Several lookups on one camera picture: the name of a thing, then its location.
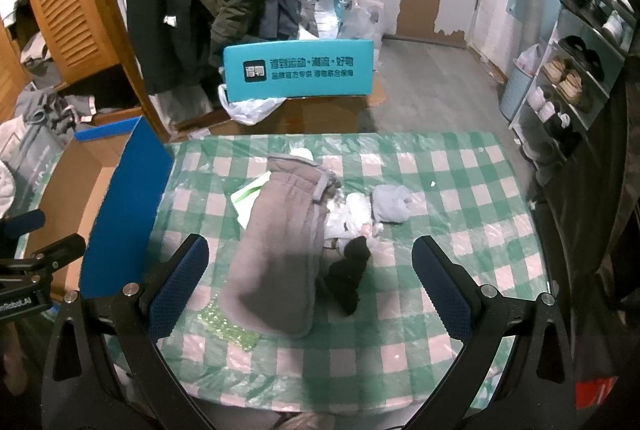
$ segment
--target louvered door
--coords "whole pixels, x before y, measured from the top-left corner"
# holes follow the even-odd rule
[[[95,0],[30,0],[66,84],[118,64]]]
[[[6,29],[1,26],[0,29],[0,123],[2,123],[14,116],[15,99],[29,79],[20,65]]]

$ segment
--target gray sweatpants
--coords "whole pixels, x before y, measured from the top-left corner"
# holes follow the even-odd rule
[[[270,156],[267,168],[218,304],[242,328],[301,338],[311,330],[326,201],[339,183],[296,156]]]

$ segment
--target screw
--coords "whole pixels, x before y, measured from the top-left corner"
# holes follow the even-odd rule
[[[495,298],[496,296],[498,296],[498,289],[489,284],[484,284],[480,288],[480,292],[487,298]]]
[[[133,296],[134,294],[137,294],[138,291],[140,291],[140,286],[134,282],[127,284],[122,288],[122,292],[125,296]]]
[[[553,296],[551,296],[549,293],[542,293],[542,295],[540,295],[540,299],[542,299],[543,304],[549,306],[552,306],[556,303],[556,299],[553,298]]]
[[[78,291],[69,291],[65,295],[65,302],[68,304],[72,304],[78,299]]]

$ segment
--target blue cardboard panel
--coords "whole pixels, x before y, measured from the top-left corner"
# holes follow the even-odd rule
[[[124,119],[122,121],[116,121],[107,125],[97,126],[90,128],[89,130],[83,130],[76,132],[74,137],[79,142],[92,141],[94,139],[102,139],[103,137],[110,137],[112,135],[128,134],[133,132],[140,117],[132,117],[131,119]]]
[[[291,40],[227,47],[229,101],[268,97],[367,95],[373,78],[371,40]]]
[[[121,121],[130,137],[111,177],[82,261],[80,290],[87,298],[113,295],[143,277],[145,252],[172,158],[145,119]]]

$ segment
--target blue mesh pad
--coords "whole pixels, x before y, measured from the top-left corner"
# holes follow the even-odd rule
[[[176,321],[209,264],[207,241],[199,235],[191,236],[194,239],[191,247],[149,304],[146,330],[153,342],[166,338],[174,330]]]
[[[430,236],[420,237],[414,242],[412,264],[420,283],[449,336],[467,342],[474,332],[473,310],[445,269],[447,262],[442,261],[442,257],[447,259]]]

